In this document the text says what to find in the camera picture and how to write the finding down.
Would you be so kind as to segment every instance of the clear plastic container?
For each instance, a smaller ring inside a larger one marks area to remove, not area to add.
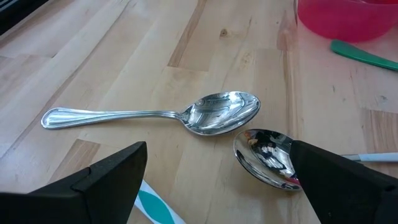
[[[398,0],[298,0],[297,12],[319,35],[359,42],[379,37],[398,23]]]

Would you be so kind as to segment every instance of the teal and white object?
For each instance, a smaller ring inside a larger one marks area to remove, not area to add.
[[[185,224],[144,180],[134,205],[155,224]]]

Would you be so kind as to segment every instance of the spoon handle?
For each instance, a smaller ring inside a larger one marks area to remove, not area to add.
[[[53,108],[43,115],[42,126],[47,129],[61,129],[114,119],[149,117],[180,119],[180,113],[174,111],[87,111]]]
[[[368,63],[370,65],[375,65],[382,68],[387,68],[390,70],[398,70],[398,63],[387,60],[385,58],[367,53],[364,50],[358,49],[349,43],[332,40],[330,48],[334,53],[340,54],[344,57],[348,57],[360,62]]]
[[[398,162],[398,152],[344,155],[357,162]]]

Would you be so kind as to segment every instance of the green handle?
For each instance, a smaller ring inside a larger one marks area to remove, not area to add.
[[[398,71],[398,63],[387,60],[385,58],[369,54],[366,51],[358,49],[351,44],[340,40],[332,40],[330,48],[334,53],[340,54],[360,62],[368,63],[382,68]]]

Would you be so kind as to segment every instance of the silver spoon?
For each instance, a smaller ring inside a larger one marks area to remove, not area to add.
[[[250,121],[260,110],[259,99],[249,93],[231,91],[199,99],[185,111],[86,111],[54,108],[43,115],[47,129],[69,128],[127,118],[170,118],[181,121],[191,132],[203,136],[227,133]]]
[[[242,131],[234,139],[235,156],[253,176],[283,190],[301,190],[292,162],[293,139],[265,129]],[[398,162],[398,153],[343,155],[352,161]]]

